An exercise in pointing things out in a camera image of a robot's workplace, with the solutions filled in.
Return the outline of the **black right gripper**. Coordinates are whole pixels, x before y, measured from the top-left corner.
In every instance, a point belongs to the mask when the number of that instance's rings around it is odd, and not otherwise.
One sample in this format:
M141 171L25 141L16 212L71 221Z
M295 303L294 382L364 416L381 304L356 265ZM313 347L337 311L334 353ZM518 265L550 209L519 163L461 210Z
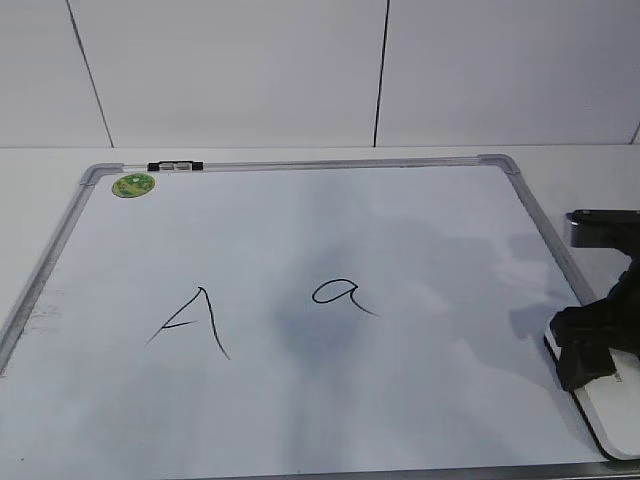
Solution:
M631 261L606 297L565 308L550 329L561 348L556 373L565 391L614 375L610 349L639 355L639 260Z

